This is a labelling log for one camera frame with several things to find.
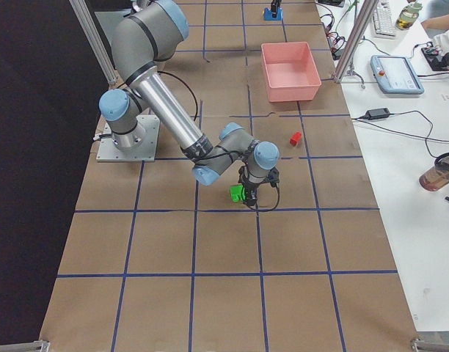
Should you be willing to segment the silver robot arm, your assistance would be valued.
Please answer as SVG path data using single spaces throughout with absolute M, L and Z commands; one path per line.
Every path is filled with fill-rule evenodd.
M 275 189 L 280 187 L 278 147 L 256 139 L 234 122 L 223 128 L 220 142 L 213 145 L 158 73 L 159 62 L 170 59 L 188 36 L 188 21 L 174 1 L 152 1 L 124 18 L 112 35 L 111 52 L 117 72 L 128 88 L 105 92 L 99 100 L 101 114 L 113 135 L 131 133 L 136 130 L 137 119 L 130 105 L 143 102 L 193 162 L 194 178 L 204 186 L 217 181 L 235 161 L 242 161 L 238 171 L 242 189 L 238 197 L 249 209 L 260 210 L 258 187 L 265 183 Z

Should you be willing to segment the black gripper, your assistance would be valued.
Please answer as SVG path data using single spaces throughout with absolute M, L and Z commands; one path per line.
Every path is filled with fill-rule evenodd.
M 238 182 L 244 186 L 244 204 L 255 206 L 258 200 L 258 187 L 261 184 L 269 183 L 272 188 L 280 188 L 280 172 L 276 167 L 266 170 L 266 175 L 258 177 L 250 172 L 247 165 L 242 166 L 239 171 Z
M 279 8 L 280 8 L 280 0 L 272 0 L 271 11 L 278 11 Z

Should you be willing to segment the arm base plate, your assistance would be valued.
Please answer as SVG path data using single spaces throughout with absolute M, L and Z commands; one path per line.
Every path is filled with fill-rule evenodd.
M 136 119 L 136 128 L 125 135 L 113 133 L 108 123 L 104 124 L 103 134 L 108 136 L 100 140 L 98 162 L 155 161 L 160 120 L 152 114 L 140 114 Z

